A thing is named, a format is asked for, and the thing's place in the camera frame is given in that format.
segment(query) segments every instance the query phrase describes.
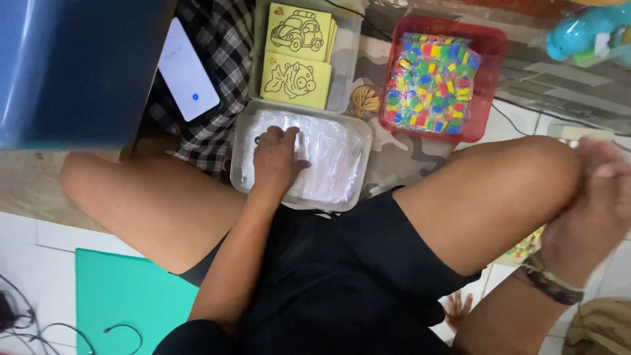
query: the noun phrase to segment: plaid fabric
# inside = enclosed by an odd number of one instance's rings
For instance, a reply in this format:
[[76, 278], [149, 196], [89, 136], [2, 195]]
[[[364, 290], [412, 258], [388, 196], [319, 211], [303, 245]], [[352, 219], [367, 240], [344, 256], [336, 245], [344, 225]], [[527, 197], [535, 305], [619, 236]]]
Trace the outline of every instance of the plaid fabric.
[[253, 46], [254, 7], [248, 0], [180, 0], [176, 15], [209, 72], [216, 77], [226, 107], [210, 121], [188, 127], [168, 87], [156, 76], [145, 108], [169, 133], [182, 137], [179, 151], [170, 154], [218, 177], [233, 138], [234, 118], [246, 105]]

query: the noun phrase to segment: phone screen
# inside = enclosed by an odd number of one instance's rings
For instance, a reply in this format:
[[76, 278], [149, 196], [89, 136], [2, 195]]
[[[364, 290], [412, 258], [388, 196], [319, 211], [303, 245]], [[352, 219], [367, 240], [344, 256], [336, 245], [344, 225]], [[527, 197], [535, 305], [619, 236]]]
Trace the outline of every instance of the phone screen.
[[221, 99], [177, 18], [171, 21], [158, 70], [187, 122], [220, 105]]

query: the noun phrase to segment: green folder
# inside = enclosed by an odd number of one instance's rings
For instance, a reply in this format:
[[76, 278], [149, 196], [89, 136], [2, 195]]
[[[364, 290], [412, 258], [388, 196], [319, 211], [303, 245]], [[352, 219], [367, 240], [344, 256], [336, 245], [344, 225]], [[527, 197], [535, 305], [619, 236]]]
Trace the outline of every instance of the green folder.
[[[198, 288], [147, 259], [98, 251], [76, 250], [77, 328], [98, 355], [128, 355], [143, 336], [136, 355], [150, 355], [164, 337], [184, 323]], [[77, 354], [90, 348], [77, 334]]]

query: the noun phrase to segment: fish drawing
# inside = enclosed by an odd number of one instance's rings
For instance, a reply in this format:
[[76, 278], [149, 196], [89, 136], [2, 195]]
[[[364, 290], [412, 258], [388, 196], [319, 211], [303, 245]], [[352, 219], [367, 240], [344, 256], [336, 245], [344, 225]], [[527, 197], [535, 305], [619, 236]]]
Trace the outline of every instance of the fish drawing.
[[285, 91], [290, 99], [306, 95], [316, 89], [314, 81], [314, 69], [312, 66], [304, 66], [300, 62], [294, 65], [285, 63], [285, 72], [279, 64], [272, 69], [272, 79], [265, 85], [266, 92]]

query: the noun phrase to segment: yellow card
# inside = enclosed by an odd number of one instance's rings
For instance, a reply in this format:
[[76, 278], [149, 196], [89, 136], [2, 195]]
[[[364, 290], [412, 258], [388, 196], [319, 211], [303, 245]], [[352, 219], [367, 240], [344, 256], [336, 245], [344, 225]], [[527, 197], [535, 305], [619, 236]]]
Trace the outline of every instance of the yellow card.
[[330, 80], [328, 63], [265, 52], [261, 96], [323, 110]]
[[271, 3], [265, 50], [324, 62], [331, 14]]
[[333, 45], [335, 44], [335, 36], [338, 34], [338, 24], [335, 20], [331, 20], [331, 29], [329, 35], [329, 46], [326, 50], [326, 62], [331, 64], [331, 54], [333, 54]]

